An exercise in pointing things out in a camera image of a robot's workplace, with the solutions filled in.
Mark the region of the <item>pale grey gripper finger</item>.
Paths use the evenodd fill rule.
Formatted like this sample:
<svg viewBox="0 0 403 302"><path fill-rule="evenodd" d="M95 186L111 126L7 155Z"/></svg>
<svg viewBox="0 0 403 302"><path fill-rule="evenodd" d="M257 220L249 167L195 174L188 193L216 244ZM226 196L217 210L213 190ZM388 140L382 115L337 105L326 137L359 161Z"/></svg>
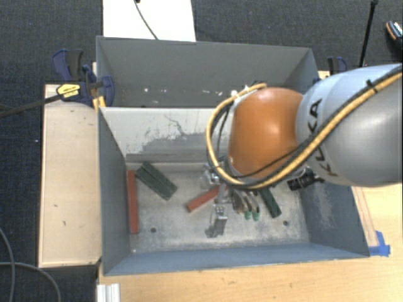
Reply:
<svg viewBox="0 0 403 302"><path fill-rule="evenodd" d="M219 236L219 231L220 231L220 219L217 215L215 215L210 220L210 224L205 230L205 234L208 238L215 238Z"/></svg>
<svg viewBox="0 0 403 302"><path fill-rule="evenodd" d="M224 206L215 207L215 221L213 224L213 230L215 235L223 235L225 230L225 225L227 223L227 215L225 213Z"/></svg>

